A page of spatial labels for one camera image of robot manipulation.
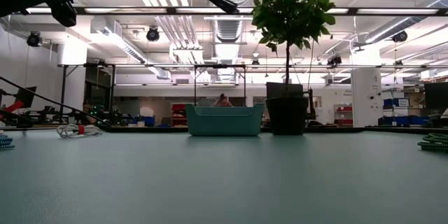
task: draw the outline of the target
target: white ceiling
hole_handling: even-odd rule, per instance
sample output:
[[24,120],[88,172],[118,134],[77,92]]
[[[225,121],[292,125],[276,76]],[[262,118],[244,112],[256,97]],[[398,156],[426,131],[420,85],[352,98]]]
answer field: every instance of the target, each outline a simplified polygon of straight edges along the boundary
[[[209,6],[209,3],[205,0],[189,0],[194,6]],[[424,0],[332,0],[336,3],[338,7],[415,7],[418,6]],[[142,0],[76,0],[77,3],[84,6],[144,6]],[[126,54],[120,50],[116,45],[112,44],[110,41],[102,39],[102,36],[98,34],[90,33],[90,21],[93,17],[90,16],[78,16],[78,24],[76,27],[71,29],[77,34],[80,34],[84,38],[90,41],[89,56],[90,57],[100,57],[112,62],[127,62],[128,58]],[[110,20],[118,21],[124,28],[123,36],[133,42],[134,46],[145,53],[150,53],[154,56],[155,60],[161,63],[168,63],[170,61],[168,57],[169,52],[169,42],[166,36],[161,31],[160,40],[158,42],[148,42],[146,40],[146,32],[150,25],[157,25],[155,18],[150,15],[142,16],[108,16]],[[319,41],[319,44],[315,45],[313,51],[313,57],[316,59],[319,55],[322,55],[326,50],[334,46],[338,39],[343,39],[348,34],[353,33],[363,33],[371,32],[378,27],[384,25],[393,17],[357,17],[356,18],[356,28],[355,20],[353,17],[337,17],[336,25],[329,28],[330,32],[334,34],[333,40],[329,36],[324,36]],[[26,26],[28,24],[57,24],[50,16],[14,16],[13,22],[19,22],[21,26]],[[204,21],[204,17],[193,16],[193,23],[195,26],[195,31],[197,37],[199,38],[200,45],[204,48],[204,59],[209,59],[214,53],[214,46],[210,44],[213,42],[212,36],[212,26],[208,21]],[[442,27],[448,24],[448,19],[445,17],[430,17],[423,22],[406,29],[409,35],[408,42],[413,39],[426,34],[434,29]],[[279,55],[270,50],[266,50],[263,45],[259,45],[256,38],[251,35],[250,31],[255,30],[250,21],[245,21],[244,25],[244,35],[242,41],[247,43],[246,45],[241,45],[240,47],[240,57],[243,59],[241,62],[249,64],[252,59],[252,54],[257,52],[260,54],[259,58],[263,59],[260,63],[264,64],[265,58],[268,58],[268,64],[283,64],[285,63],[285,46],[280,46]],[[383,41],[376,45],[383,53],[381,58],[385,62],[390,62],[395,58],[399,58],[403,55],[408,55],[411,53],[419,52],[436,44],[445,42],[445,34],[448,29],[443,29],[436,32],[430,36],[425,36],[418,40],[412,41],[411,43],[405,43],[400,45],[397,51],[393,50],[394,44],[391,41]],[[45,39],[52,39],[55,41],[63,41],[64,37],[67,35],[64,32],[51,33],[43,32],[42,35]],[[348,60],[348,53],[341,52],[344,60]],[[427,59],[438,59],[441,57],[446,57],[448,51],[441,52],[437,55],[429,55]],[[310,50],[298,50],[298,48],[293,48],[291,54],[294,57],[300,58],[296,59],[301,61],[301,63],[306,64],[310,62],[311,51]]]

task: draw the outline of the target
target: person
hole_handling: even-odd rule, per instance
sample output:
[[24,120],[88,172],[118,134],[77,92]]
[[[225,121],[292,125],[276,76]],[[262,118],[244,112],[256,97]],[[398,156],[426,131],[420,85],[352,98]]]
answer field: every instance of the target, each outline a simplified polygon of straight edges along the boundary
[[233,106],[225,94],[219,96],[218,101],[215,101],[211,106]]

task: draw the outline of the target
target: green coiled cable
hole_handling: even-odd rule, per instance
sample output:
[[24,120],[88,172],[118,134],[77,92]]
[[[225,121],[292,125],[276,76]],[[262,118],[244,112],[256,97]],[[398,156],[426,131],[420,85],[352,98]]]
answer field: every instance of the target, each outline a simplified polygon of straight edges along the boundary
[[418,145],[424,151],[446,151],[448,152],[448,134],[430,133],[424,136],[425,142],[419,142]]

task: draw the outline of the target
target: potted plant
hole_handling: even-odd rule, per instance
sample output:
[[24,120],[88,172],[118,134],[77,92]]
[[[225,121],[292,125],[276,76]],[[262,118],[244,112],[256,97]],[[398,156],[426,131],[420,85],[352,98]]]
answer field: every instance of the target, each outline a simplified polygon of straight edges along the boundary
[[308,99],[289,95],[290,48],[295,45],[301,50],[312,49],[322,34],[330,35],[326,25],[334,25],[335,17],[327,11],[335,4],[330,0],[255,0],[254,4],[252,25],[262,31],[260,43],[276,53],[277,46],[286,43],[285,94],[266,100],[272,131],[301,135],[305,130]]

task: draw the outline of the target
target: coiled cable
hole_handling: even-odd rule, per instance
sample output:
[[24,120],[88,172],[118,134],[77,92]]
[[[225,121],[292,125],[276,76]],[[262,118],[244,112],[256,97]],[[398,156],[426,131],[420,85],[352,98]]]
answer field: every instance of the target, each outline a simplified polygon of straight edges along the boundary
[[0,151],[12,150],[15,145],[11,144],[13,139],[6,136],[2,131],[0,131]]
[[430,133],[424,136],[425,142],[419,142],[418,145],[424,151],[446,151],[448,152],[448,134]]
[[74,124],[61,125],[56,129],[56,132],[63,139],[74,138],[80,135],[93,137],[102,134],[100,129],[94,125],[83,126]]

